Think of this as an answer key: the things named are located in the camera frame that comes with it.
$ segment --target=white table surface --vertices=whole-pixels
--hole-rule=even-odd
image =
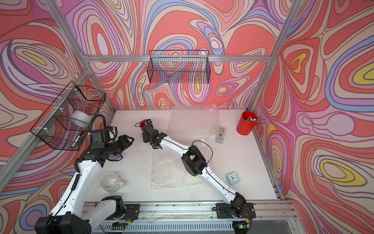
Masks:
[[[228,184],[226,174],[236,171],[240,182],[232,185],[231,188],[242,194],[247,200],[276,199],[253,133],[242,136],[236,132],[236,124],[242,112],[243,110],[240,109],[219,110],[220,125],[226,128],[226,134],[223,144],[216,143],[215,136],[209,139],[210,146],[214,151],[215,172],[222,181]],[[149,143],[143,142],[141,130],[134,127],[134,124],[144,119],[151,119],[155,129],[172,137],[172,134],[167,132],[170,113],[170,110],[121,110],[116,112],[111,126],[118,128],[119,136],[126,134],[135,138],[135,141],[122,153],[124,158],[121,161],[105,162],[86,201],[101,201],[102,198],[112,195],[121,195],[123,201],[127,202],[222,200],[218,193],[206,183],[181,188],[151,189],[153,149]],[[99,187],[99,180],[107,172],[116,173],[126,185],[115,193],[102,190]]]

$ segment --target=mug handle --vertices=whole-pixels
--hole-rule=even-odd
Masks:
[[[122,181],[118,181],[116,184],[119,185],[119,186],[121,186],[121,187],[125,186],[125,183],[123,183]]]

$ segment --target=mounting plate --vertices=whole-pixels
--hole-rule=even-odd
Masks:
[[[132,210],[135,214],[135,219],[137,220],[139,217],[139,204],[125,204],[125,209],[126,210]],[[133,215],[132,212],[125,212],[125,216],[121,220],[126,220],[126,219],[132,219]],[[113,218],[108,217],[106,220],[114,220]]]
[[[233,216],[230,213],[230,207],[231,204],[227,203],[216,203],[215,207],[217,208],[217,218],[219,219],[232,219]],[[253,203],[246,203],[244,206],[243,212],[240,214],[242,218],[246,218],[246,215],[248,215],[248,218],[256,218],[255,209],[253,207]]]

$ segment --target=paper towel roll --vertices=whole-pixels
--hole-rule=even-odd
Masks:
[[[91,117],[80,110],[75,110],[73,113],[71,113],[70,118],[84,122],[74,122],[78,127],[81,128],[88,127],[88,124],[91,121]]]

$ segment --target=wire mesh basket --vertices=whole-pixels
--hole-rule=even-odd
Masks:
[[[81,111],[92,118],[99,113],[104,102],[104,92],[90,86],[74,85],[39,132],[33,131],[35,125],[30,131],[52,149],[78,151],[88,134],[89,123],[72,118],[72,113]]]
[[[149,51],[150,83],[209,83],[208,50]]]

